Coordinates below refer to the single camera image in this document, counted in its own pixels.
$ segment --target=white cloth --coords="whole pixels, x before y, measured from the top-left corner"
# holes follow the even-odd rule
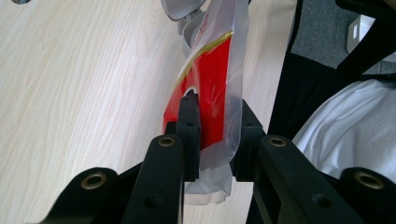
[[[364,167],[396,182],[396,85],[355,82],[321,105],[293,139],[321,172]]]

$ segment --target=gold stripe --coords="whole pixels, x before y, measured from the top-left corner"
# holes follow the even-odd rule
[[[210,50],[212,50],[213,48],[216,48],[218,46],[220,46],[221,44],[223,44],[226,40],[228,40],[229,38],[231,38],[233,36],[233,31],[228,32],[227,34],[221,36],[220,38],[216,39],[215,41],[205,45],[203,48],[201,48],[189,61],[189,63],[187,63],[186,67],[183,70],[183,73],[181,74],[181,76],[177,79],[177,84],[176,86],[178,86],[181,81],[183,81],[183,79],[189,74],[191,68],[192,68],[192,64],[195,61],[195,59],[197,59],[198,57],[200,57],[201,55],[209,52]]]

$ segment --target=clear plastic bag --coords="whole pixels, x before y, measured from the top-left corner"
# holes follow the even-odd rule
[[[198,93],[200,178],[186,184],[186,203],[221,203],[231,194],[229,162],[240,141],[247,35],[248,0],[212,0],[166,107],[164,124],[177,120],[181,97]]]

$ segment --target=table surface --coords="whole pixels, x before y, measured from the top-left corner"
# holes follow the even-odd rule
[[[244,98],[264,129],[296,0],[253,0]],[[92,167],[119,174],[162,133],[185,61],[160,0],[0,0],[0,223],[42,220]],[[252,184],[225,203],[185,206],[185,223],[245,223]]]

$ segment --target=gray plastic part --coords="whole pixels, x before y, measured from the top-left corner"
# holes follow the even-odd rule
[[[184,55],[188,56],[191,52],[191,47],[198,35],[199,28],[201,27],[202,20],[204,19],[205,13],[202,12],[198,16],[192,18],[191,21],[183,29],[183,40],[184,40]]]
[[[173,21],[183,19],[195,9],[201,7],[206,0],[161,0],[163,10]]]

